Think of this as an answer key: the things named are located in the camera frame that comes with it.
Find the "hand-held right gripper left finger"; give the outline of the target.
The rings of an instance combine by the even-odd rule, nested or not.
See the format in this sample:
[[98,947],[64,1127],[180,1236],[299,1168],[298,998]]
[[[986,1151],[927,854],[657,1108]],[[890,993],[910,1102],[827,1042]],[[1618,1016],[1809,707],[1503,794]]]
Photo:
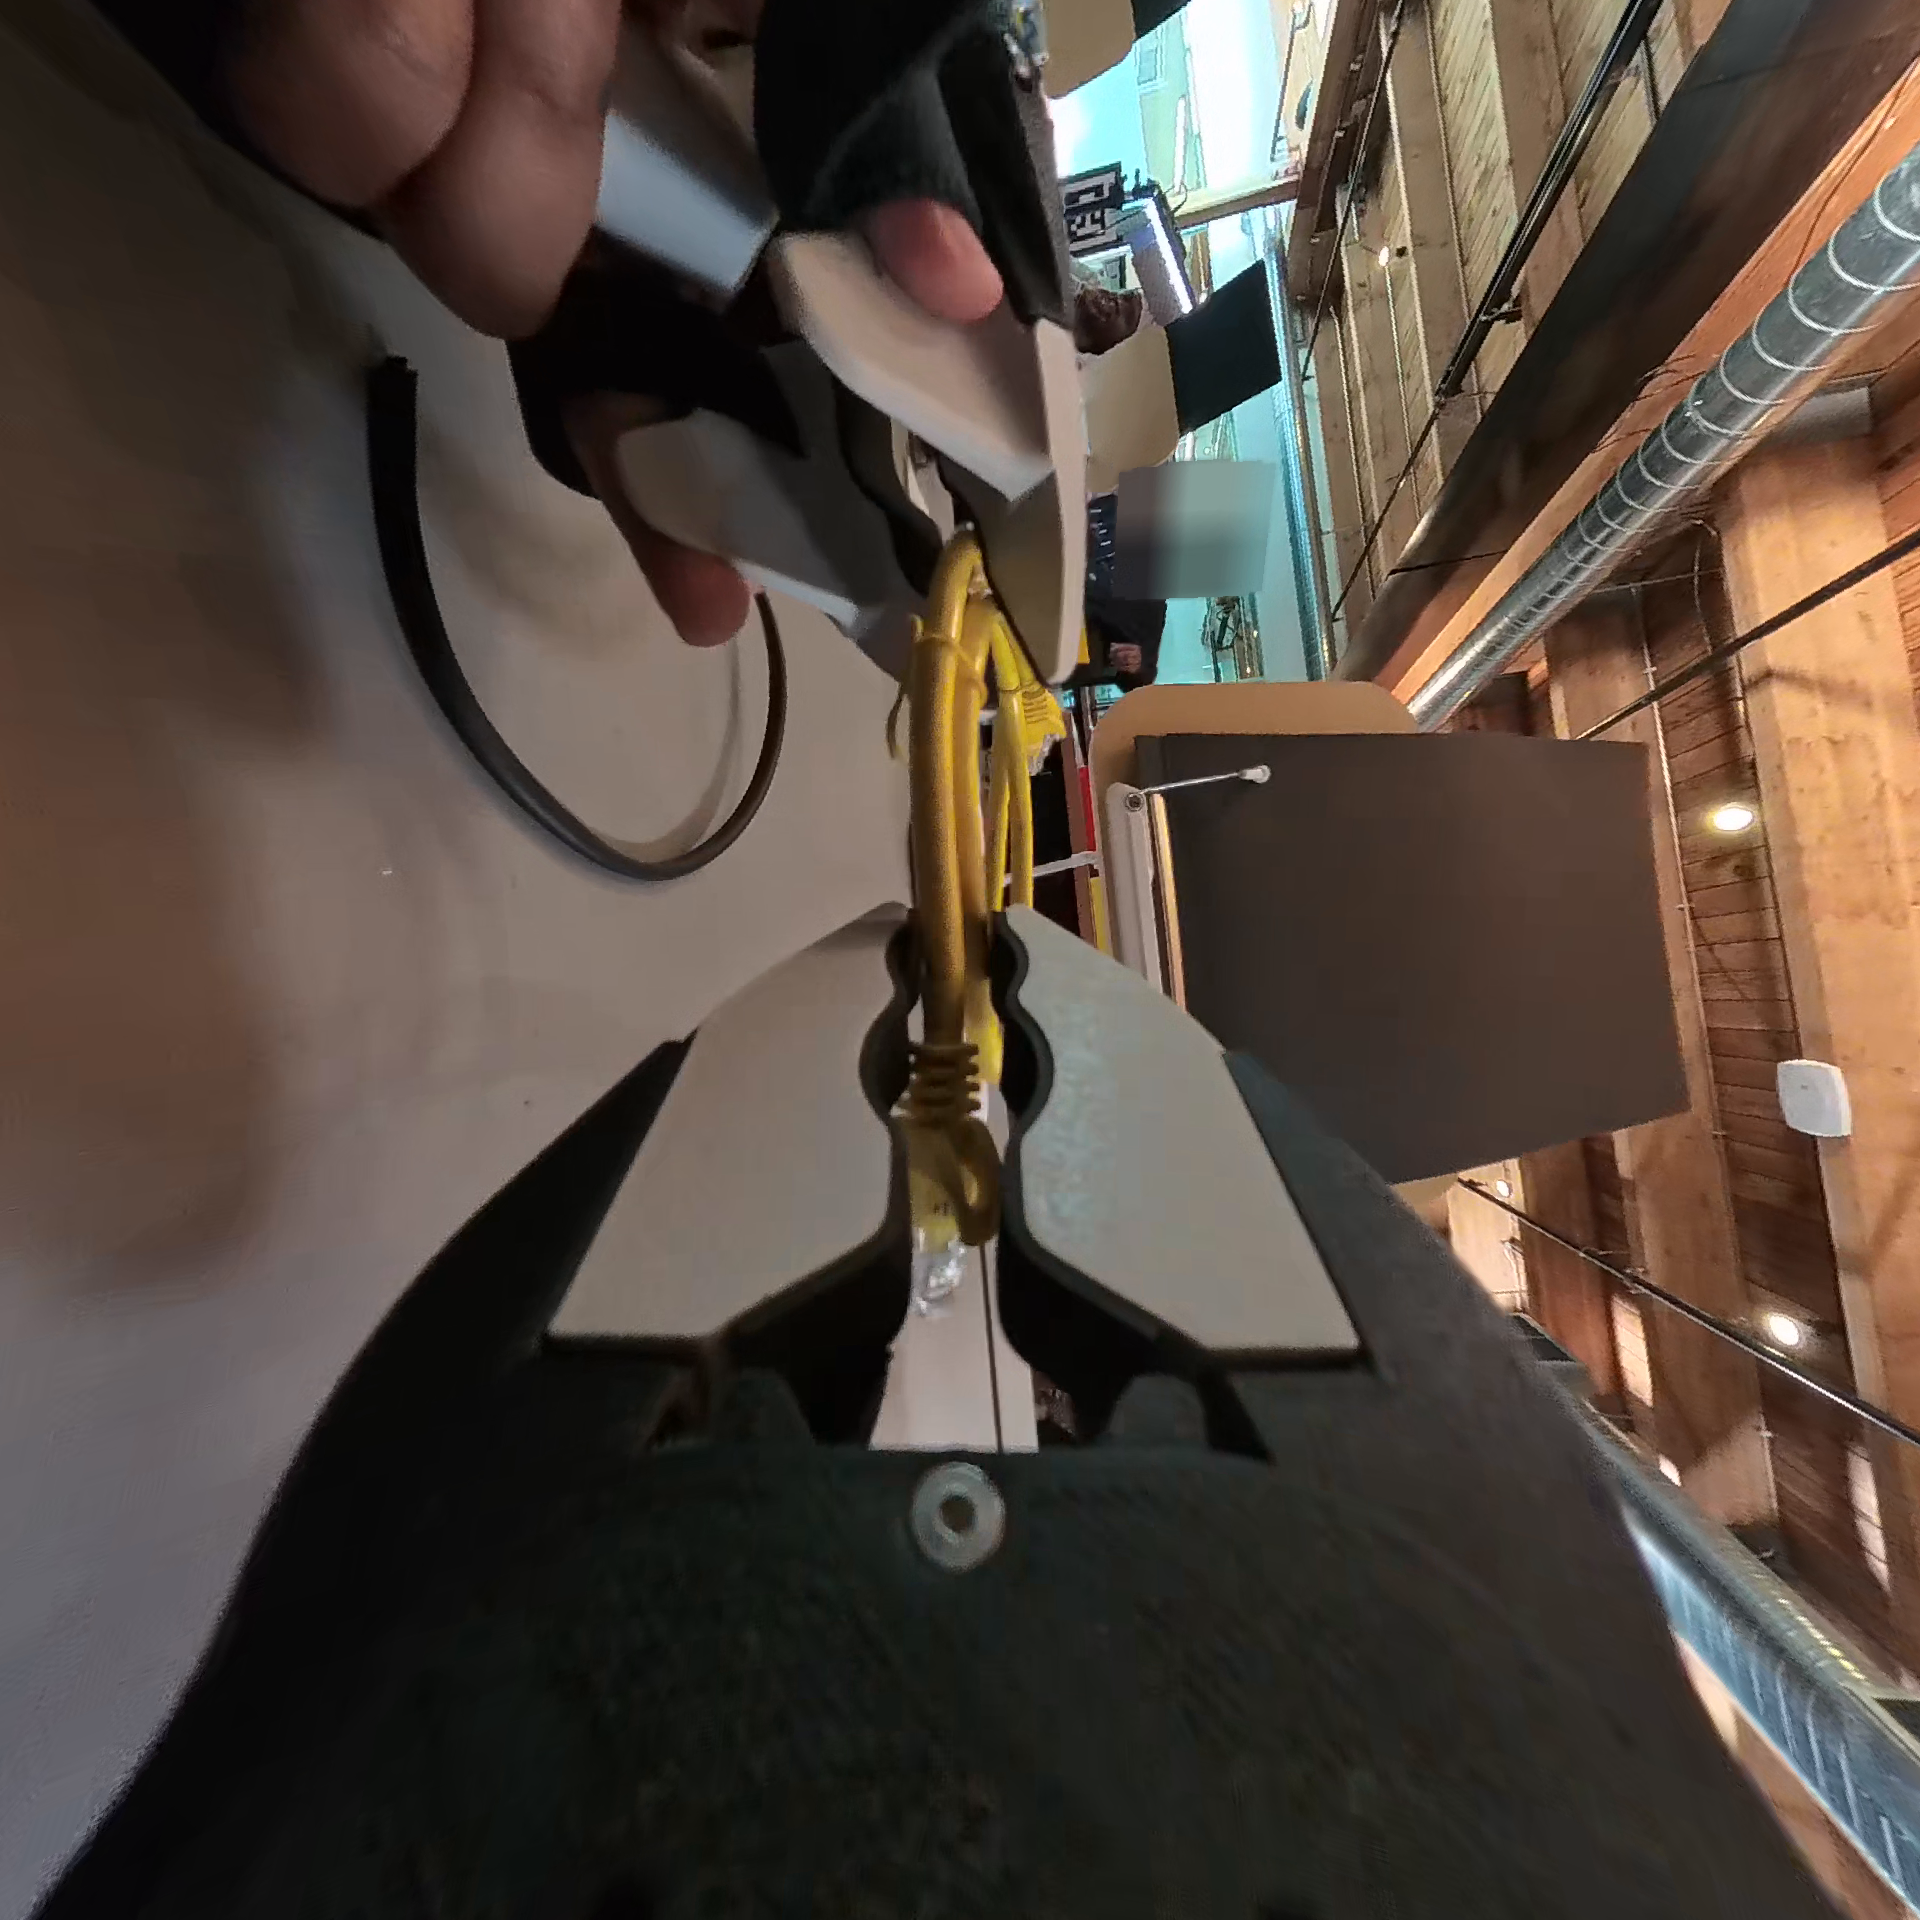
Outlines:
[[721,1001],[550,1331],[676,1346],[774,1334],[823,1311],[832,1353],[886,1353],[904,1326],[910,1231],[896,1138],[862,1073],[896,1010],[888,903]]

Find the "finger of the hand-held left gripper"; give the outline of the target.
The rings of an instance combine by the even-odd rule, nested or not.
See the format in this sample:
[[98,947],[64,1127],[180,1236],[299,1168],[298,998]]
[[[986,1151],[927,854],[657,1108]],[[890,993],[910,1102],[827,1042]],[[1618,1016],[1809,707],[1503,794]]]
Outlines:
[[961,483],[977,542],[1028,662],[1064,684],[1084,635],[1089,423],[1072,331],[1023,321],[936,321],[844,234],[774,243],[784,321],[860,401]]
[[794,455],[731,418],[684,416],[627,430],[614,467],[662,537],[817,609],[854,640],[919,604],[890,520],[836,454]]

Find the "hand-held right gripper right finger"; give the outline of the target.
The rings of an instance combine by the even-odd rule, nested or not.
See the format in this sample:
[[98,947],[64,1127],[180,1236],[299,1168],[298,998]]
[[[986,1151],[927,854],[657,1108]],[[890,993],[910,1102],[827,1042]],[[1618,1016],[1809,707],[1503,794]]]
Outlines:
[[999,1318],[1044,1374],[1345,1367],[1361,1334],[1224,1047],[1041,912],[999,921]]

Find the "black panel with cardboard board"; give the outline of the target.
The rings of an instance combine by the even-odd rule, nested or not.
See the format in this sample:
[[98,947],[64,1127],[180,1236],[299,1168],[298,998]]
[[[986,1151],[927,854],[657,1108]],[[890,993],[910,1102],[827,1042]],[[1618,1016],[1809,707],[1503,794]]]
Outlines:
[[1140,323],[1084,362],[1092,495],[1168,463],[1188,434],[1281,382],[1274,296],[1274,273],[1258,262],[1191,313]]

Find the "thin silver ventilation duct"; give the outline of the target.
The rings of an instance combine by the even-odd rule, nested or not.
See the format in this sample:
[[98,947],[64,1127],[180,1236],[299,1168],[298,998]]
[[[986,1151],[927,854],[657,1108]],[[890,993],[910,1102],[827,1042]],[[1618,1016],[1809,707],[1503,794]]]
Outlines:
[[1431,732],[1448,722],[1666,521],[1699,504],[1809,403],[1842,354],[1887,323],[1915,284],[1918,150],[1908,150],[1403,699],[1412,728]]

